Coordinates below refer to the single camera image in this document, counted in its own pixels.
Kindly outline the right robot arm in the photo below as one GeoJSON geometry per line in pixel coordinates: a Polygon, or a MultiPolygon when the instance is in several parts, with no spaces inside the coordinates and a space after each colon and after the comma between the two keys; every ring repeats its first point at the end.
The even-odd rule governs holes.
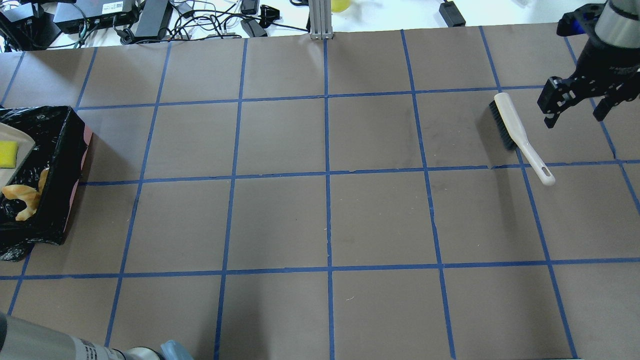
{"type": "Polygon", "coordinates": [[[583,100],[600,97],[593,116],[601,122],[614,107],[639,96],[639,2],[588,3],[563,14],[557,35],[583,34],[587,41],[574,72],[564,79],[549,77],[537,100],[549,129],[562,112],[583,100]]]}

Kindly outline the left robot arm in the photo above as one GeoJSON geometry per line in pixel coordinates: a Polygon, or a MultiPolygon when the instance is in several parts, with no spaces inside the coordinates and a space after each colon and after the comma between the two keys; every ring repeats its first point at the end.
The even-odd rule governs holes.
{"type": "Polygon", "coordinates": [[[143,346],[117,350],[1,313],[0,358],[2,360],[192,360],[194,357],[177,341],[163,343],[160,351],[143,346]]]}

